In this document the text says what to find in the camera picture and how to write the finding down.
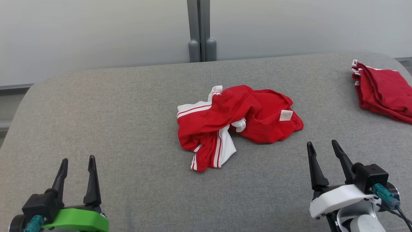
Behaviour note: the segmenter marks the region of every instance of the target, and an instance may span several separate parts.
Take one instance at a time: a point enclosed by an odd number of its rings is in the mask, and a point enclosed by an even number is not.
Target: black cable
[[[399,213],[397,213],[397,212],[389,209],[388,207],[385,207],[385,206],[383,206],[383,205],[381,205],[381,204],[376,204],[376,205],[379,206],[379,207],[381,207],[381,208],[383,208],[384,210],[390,212],[391,214],[394,214],[394,215],[400,217],[401,219],[403,219],[403,217],[402,217]]]
[[[406,224],[408,225],[409,230],[412,232],[412,226],[411,224],[408,222],[408,219],[406,218],[405,214],[402,212],[402,210],[400,209],[399,206],[395,206],[395,209],[398,210],[398,212],[400,213],[400,215],[402,216],[402,218],[405,220]]]

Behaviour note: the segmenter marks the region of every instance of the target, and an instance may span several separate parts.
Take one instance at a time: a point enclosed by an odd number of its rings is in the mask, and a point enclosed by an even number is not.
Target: white stripe
[[[203,111],[203,110],[208,110],[208,109],[210,109],[211,107],[212,107],[212,106],[204,106],[204,107],[199,107],[199,108],[197,108],[197,109],[189,110],[189,111],[187,111],[187,112],[185,112],[185,113],[178,114],[178,118],[180,118],[180,117],[182,117],[182,116],[184,116],[184,115],[187,115],[187,114],[194,113],[194,112],[199,112],[199,111]]]
[[[213,167],[218,168],[218,156],[219,156],[219,151],[220,151],[220,137],[219,137],[219,131],[218,131],[218,139],[216,140],[216,151],[215,151],[215,159],[213,161]]]
[[[222,141],[222,145],[219,147],[219,163],[218,163],[218,167],[221,168],[222,167],[222,155],[223,155],[223,141]]]
[[[197,151],[199,151],[199,149],[200,149],[200,147],[202,146],[202,144],[199,144],[199,146],[197,146],[195,149],[194,149],[194,151],[193,152],[197,152]]]
[[[368,67],[368,68],[370,68],[370,69],[374,69],[374,70],[384,70],[384,69],[375,69],[375,68],[372,68],[372,67],[369,67],[369,66],[366,66],[366,67]]]
[[[214,86],[212,91],[210,91],[209,96],[207,98],[208,102],[212,101],[212,97],[216,95],[216,92],[222,93],[223,87],[221,85]]]
[[[192,160],[192,164],[190,165],[190,168],[197,171],[196,154],[193,156],[193,160]]]
[[[188,109],[195,108],[195,107],[206,106],[206,105],[210,105],[210,104],[212,104],[211,101],[209,101],[209,102],[200,101],[200,102],[196,102],[195,104],[180,105],[180,106],[178,106],[178,113],[182,112],[182,111],[186,111]]]

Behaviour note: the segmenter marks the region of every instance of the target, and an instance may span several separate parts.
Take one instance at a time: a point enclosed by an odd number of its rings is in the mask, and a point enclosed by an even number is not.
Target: white wall
[[[341,50],[412,57],[411,0],[211,1],[218,60]]]
[[[189,62],[186,0],[0,0],[0,86]]]

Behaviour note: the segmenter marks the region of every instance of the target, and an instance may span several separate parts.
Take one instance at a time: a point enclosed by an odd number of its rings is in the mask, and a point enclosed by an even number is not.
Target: red stripe
[[[200,106],[200,107],[195,107],[195,108],[191,108],[191,109],[188,109],[188,110],[185,110],[185,111],[179,112],[179,113],[178,113],[178,116],[179,116],[179,114],[182,114],[182,113],[185,113],[185,112],[191,111],[191,110],[193,110],[193,109],[198,109],[198,108],[202,108],[202,107],[209,107],[209,106],[211,106],[211,105],[212,105],[212,104],[210,104],[210,105],[205,105],[205,106]]]
[[[219,168],[219,158],[220,158],[220,151],[222,150],[222,138],[219,135],[219,131],[218,131],[218,136],[220,138],[220,147],[219,147],[219,153],[218,153],[218,163],[217,163],[217,167]]]

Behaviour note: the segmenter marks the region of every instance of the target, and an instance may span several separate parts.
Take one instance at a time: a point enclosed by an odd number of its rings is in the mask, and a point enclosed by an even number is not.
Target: gray couch
[[[343,184],[332,139],[353,162],[388,171],[412,217],[412,125],[359,108],[352,59],[399,70],[412,83],[386,55],[349,52],[90,70],[35,84],[0,150],[0,228],[32,193],[51,187],[65,157],[63,200],[81,204],[94,155],[111,231],[329,231],[325,218],[309,214],[306,143],[329,182]],[[176,107],[207,100],[215,85],[241,84],[289,96],[304,129],[267,145],[233,134],[238,151],[221,169],[192,171]],[[407,231],[392,214],[378,217],[387,231]]]

